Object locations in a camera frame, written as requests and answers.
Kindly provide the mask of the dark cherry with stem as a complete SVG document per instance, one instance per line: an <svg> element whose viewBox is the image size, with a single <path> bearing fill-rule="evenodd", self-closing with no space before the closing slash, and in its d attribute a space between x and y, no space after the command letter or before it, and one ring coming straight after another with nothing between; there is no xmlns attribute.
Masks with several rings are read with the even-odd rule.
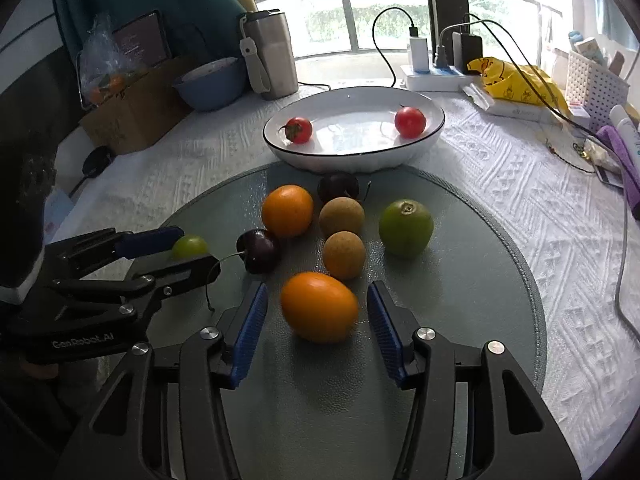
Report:
<svg viewBox="0 0 640 480"><path fill-rule="evenodd" d="M204 285L207 309L212 313L215 312L209 297L209 285L221 274L221 267L225 261L240 258L247 273L267 276L280 264L283 252L280 240L266 229L252 229L241 234L236 240L235 252L218 260L207 274Z"/></svg>

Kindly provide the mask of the blue bowl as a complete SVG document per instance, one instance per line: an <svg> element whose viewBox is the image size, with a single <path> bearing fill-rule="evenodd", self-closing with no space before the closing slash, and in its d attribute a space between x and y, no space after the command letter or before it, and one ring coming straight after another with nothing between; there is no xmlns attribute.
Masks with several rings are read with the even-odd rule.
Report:
<svg viewBox="0 0 640 480"><path fill-rule="evenodd" d="M245 63L239 58L220 58L206 63L172 83L183 101L198 112L228 106L242 96L245 85Z"/></svg>

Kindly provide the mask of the round orange kumquat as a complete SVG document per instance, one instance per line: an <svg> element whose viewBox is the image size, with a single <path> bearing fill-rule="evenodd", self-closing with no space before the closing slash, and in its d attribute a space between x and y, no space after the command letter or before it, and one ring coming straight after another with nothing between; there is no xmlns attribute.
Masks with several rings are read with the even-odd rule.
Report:
<svg viewBox="0 0 640 480"><path fill-rule="evenodd" d="M262 203L262 223L277 238L293 238L309 228L314 215L314 201L298 185L282 185Z"/></svg>

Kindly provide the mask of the white charger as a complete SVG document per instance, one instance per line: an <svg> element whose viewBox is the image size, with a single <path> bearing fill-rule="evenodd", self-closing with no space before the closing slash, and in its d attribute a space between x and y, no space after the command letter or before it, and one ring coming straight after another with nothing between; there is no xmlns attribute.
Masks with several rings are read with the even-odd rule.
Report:
<svg viewBox="0 0 640 480"><path fill-rule="evenodd" d="M416 74L428 74L431 71L427 40L414 25L409 26L409 58Z"/></svg>

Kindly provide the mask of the white ceramic plate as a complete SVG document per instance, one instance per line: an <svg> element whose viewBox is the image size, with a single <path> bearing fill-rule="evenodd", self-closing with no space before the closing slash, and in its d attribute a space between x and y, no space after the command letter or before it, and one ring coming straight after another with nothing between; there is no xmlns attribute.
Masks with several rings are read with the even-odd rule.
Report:
<svg viewBox="0 0 640 480"><path fill-rule="evenodd" d="M395 128L402 106L414 107L426 118L424 133L404 139ZM311 123L311 138L289 141L284 125L294 117ZM386 87L349 87L323 91L295 101L267 120L262 138L287 164L315 174L333 171L375 172L422 156L438 140L445 125L442 107L420 93Z"/></svg>

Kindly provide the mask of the plastic bag of fruit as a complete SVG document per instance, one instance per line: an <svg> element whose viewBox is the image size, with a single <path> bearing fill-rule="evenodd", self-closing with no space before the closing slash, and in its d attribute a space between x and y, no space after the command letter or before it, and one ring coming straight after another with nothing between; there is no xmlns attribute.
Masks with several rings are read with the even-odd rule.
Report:
<svg viewBox="0 0 640 480"><path fill-rule="evenodd" d="M81 95L93 106L124 90L142 70L142 64L117 44L105 13L96 14L77 62Z"/></svg>

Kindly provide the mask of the small green lime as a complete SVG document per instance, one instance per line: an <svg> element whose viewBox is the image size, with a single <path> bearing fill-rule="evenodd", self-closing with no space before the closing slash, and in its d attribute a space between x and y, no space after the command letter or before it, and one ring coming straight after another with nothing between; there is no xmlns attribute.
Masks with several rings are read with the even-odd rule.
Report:
<svg viewBox="0 0 640 480"><path fill-rule="evenodd" d="M197 235L180 237L171 248L171 259L180 261L202 255L207 255L209 248L206 240Z"/></svg>

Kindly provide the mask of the oval orange kumquat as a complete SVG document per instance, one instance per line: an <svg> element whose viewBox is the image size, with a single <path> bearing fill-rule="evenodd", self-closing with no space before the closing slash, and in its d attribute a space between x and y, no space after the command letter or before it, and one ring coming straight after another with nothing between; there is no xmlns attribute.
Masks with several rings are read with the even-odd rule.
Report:
<svg viewBox="0 0 640 480"><path fill-rule="evenodd" d="M355 294L340 281L317 272L292 276L280 291L282 315L297 336L317 344L337 344L358 321Z"/></svg>

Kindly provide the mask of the small red cherry tomato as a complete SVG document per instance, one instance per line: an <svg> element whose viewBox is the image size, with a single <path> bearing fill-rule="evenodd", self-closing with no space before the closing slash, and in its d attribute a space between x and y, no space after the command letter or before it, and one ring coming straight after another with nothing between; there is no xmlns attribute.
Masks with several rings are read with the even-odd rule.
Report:
<svg viewBox="0 0 640 480"><path fill-rule="evenodd" d="M307 143L314 132L312 123L305 117L292 117L280 129L284 132L285 139L293 144Z"/></svg>

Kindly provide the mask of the large green lime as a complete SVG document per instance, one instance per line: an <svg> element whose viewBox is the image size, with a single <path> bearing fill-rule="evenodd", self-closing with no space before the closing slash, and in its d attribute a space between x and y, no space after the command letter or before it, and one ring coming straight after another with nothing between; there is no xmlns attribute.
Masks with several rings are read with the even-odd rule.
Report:
<svg viewBox="0 0 640 480"><path fill-rule="evenodd" d="M386 252L414 258L430 242L434 226L434 219L423 204L403 198L383 210L378 219L378 235Z"/></svg>

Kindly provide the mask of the cardboard box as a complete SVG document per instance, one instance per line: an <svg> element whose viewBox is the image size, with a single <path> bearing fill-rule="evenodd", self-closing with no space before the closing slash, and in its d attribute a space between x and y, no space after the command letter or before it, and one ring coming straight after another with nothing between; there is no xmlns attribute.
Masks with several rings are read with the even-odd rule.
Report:
<svg viewBox="0 0 640 480"><path fill-rule="evenodd" d="M81 127L116 155L149 148L192 112L172 84L194 67L193 58L173 58L151 68L82 118Z"/></svg>

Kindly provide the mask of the black computer mouse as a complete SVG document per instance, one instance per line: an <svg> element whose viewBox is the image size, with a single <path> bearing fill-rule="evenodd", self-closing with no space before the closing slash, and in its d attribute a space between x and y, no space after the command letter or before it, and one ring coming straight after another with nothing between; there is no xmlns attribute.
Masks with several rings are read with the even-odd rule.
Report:
<svg viewBox="0 0 640 480"><path fill-rule="evenodd" d="M82 164L82 177L68 193L68 196L73 198L85 182L103 174L104 170L114 162L116 157L116 153L108 145L101 145L95 148Z"/></svg>

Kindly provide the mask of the tablet screen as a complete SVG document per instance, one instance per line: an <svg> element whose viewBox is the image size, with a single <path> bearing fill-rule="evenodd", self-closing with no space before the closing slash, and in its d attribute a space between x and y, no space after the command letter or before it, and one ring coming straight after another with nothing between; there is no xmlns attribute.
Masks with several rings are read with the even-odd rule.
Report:
<svg viewBox="0 0 640 480"><path fill-rule="evenodd" d="M119 47L142 64L142 70L134 75L127 87L150 68L160 65L171 58L162 16L157 10L143 14L119 28L114 28L111 20L111 29ZM97 106L86 102L81 95L77 59L78 55L76 56L76 73L80 105L84 110L91 110Z"/></svg>

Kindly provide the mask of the white embossed tablecloth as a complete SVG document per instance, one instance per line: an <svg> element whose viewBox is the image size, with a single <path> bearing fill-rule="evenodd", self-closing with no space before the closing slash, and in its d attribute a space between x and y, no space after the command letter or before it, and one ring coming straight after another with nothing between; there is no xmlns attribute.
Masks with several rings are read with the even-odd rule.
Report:
<svg viewBox="0 0 640 480"><path fill-rule="evenodd" d="M639 408L639 225L620 192L579 169L572 139L491 117L443 94L437 142L410 162L485 206L522 253L546 322L542 397L584 478L618 448ZM120 156L77 194L56 231L146 231L249 171L280 164L262 128L285 100L248 94L192 113L146 150Z"/></svg>

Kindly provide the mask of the white perforated basket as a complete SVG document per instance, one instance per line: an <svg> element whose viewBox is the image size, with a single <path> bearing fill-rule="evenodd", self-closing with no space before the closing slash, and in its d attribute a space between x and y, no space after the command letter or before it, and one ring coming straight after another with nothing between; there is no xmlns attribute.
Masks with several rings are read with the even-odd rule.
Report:
<svg viewBox="0 0 640 480"><path fill-rule="evenodd" d="M612 125L610 113L615 105L625 106L629 84L578 53L568 54L565 99L579 104L590 116L590 127L598 131Z"/></svg>

